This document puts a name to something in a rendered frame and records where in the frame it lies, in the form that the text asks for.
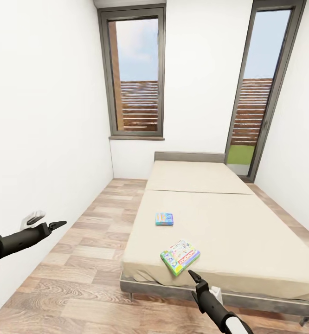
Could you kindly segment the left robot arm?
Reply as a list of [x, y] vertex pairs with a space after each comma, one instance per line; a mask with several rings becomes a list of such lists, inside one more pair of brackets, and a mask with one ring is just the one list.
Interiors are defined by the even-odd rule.
[[20, 231], [5, 237], [0, 235], [0, 259], [36, 245], [48, 237], [52, 231], [67, 224], [67, 221], [46, 222], [35, 226], [34, 223], [46, 215], [45, 211], [38, 210], [22, 219]]

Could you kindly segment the board game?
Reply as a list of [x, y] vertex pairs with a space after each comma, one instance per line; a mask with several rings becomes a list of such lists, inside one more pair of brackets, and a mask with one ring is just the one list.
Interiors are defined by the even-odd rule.
[[156, 225], [173, 225], [172, 213], [156, 213]]
[[160, 257], [177, 277], [185, 268], [195, 261], [201, 252], [185, 238], [161, 253]]

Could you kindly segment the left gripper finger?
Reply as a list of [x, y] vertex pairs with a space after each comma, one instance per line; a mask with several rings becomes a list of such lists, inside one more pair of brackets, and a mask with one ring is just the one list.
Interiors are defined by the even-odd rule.
[[66, 220], [65, 221], [58, 221], [58, 222], [52, 222], [52, 223], [50, 223], [49, 226], [48, 226], [49, 230], [50, 230], [50, 233], [52, 233], [52, 231], [54, 231], [55, 229], [57, 229], [57, 228], [65, 225], [65, 224], [67, 224]]

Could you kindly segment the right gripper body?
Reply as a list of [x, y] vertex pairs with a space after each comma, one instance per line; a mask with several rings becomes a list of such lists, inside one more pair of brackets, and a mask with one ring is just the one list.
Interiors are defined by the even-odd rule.
[[210, 292], [208, 283], [204, 280], [196, 286], [198, 308], [201, 313], [212, 315], [213, 308], [220, 304], [218, 299]]

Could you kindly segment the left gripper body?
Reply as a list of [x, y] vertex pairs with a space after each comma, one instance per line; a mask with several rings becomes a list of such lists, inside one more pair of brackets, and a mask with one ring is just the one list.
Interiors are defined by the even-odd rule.
[[41, 240], [45, 239], [50, 235], [49, 227], [46, 222], [41, 223], [34, 228], [26, 229], [24, 231], [19, 231], [14, 233], [19, 239], [19, 248], [15, 253], [30, 248], [36, 245]]

